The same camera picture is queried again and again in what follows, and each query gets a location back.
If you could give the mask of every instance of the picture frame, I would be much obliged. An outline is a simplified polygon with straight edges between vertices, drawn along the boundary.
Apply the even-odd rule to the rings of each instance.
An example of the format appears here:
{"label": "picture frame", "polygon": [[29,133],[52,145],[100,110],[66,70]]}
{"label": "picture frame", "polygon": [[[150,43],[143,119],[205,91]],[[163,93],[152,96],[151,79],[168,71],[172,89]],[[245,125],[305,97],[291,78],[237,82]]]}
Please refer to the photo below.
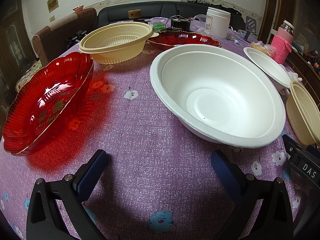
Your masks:
{"label": "picture frame", "polygon": [[48,4],[49,13],[59,7],[58,0],[48,0],[47,4]]}

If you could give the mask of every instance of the floral tablecloth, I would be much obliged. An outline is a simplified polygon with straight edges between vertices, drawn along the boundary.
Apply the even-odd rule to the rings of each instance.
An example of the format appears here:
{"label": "floral tablecloth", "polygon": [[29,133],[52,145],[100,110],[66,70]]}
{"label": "floral tablecloth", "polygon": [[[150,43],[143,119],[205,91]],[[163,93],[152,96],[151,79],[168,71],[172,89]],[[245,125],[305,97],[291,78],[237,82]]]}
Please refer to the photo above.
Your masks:
{"label": "floral tablecloth", "polygon": [[[240,45],[217,40],[246,57],[243,48],[249,43],[241,38]],[[78,45],[62,56],[72,51],[78,51]],[[282,177],[293,217],[305,205],[308,188],[287,168],[281,137],[267,147],[241,149],[207,142],[180,123],[150,83],[150,65],[159,53],[146,44],[129,61],[95,63],[83,110],[38,153],[11,156],[1,140],[0,208],[22,239],[36,179],[60,180],[75,173],[97,149],[110,154],[112,163],[83,206],[107,239],[211,239],[235,208],[210,165],[210,154],[217,149],[245,174],[270,181]],[[284,102],[287,95],[281,92]],[[298,141],[288,120],[283,133]],[[249,233],[259,204],[242,236]],[[77,236],[61,201],[58,206],[70,233]]]}

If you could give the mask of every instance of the beige plastic bowl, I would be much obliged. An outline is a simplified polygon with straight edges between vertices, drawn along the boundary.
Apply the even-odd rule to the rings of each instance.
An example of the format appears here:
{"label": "beige plastic bowl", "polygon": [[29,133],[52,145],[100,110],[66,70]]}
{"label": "beige plastic bowl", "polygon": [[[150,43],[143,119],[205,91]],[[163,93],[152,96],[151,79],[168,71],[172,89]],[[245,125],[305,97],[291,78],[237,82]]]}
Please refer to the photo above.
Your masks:
{"label": "beige plastic bowl", "polygon": [[145,23],[114,23],[89,33],[80,41],[79,49],[98,63],[115,64],[137,56],[146,39],[158,35]]}
{"label": "beige plastic bowl", "polygon": [[299,82],[292,80],[286,108],[291,126],[305,145],[320,145],[320,112],[313,98]]}

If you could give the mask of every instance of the brown chair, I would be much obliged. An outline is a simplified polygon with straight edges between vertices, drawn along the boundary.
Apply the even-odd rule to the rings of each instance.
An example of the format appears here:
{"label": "brown chair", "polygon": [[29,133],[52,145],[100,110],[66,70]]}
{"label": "brown chair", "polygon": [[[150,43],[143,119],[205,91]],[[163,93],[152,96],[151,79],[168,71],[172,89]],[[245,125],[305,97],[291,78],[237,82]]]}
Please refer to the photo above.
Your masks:
{"label": "brown chair", "polygon": [[77,31],[92,31],[96,16],[96,10],[88,8],[55,20],[37,32],[32,44],[41,64],[46,66],[64,53],[67,50],[67,38],[73,37]]}

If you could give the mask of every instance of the red glass bowl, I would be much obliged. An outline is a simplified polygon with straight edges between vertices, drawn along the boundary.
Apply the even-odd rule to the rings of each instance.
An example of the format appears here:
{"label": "red glass bowl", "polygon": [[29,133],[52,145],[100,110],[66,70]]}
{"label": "red glass bowl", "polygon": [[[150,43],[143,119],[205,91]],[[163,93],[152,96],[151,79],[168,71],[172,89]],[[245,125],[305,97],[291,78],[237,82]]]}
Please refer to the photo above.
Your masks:
{"label": "red glass bowl", "polygon": [[30,155],[59,136],[79,111],[92,73],[90,55],[79,52],[59,57],[37,71],[9,108],[4,150]]}
{"label": "red glass bowl", "polygon": [[216,41],[209,36],[204,36],[199,33],[187,33],[184,31],[163,31],[159,33],[159,36],[149,38],[147,41],[162,50],[171,49],[174,48],[174,45],[183,44],[208,44],[221,47],[219,41]]}

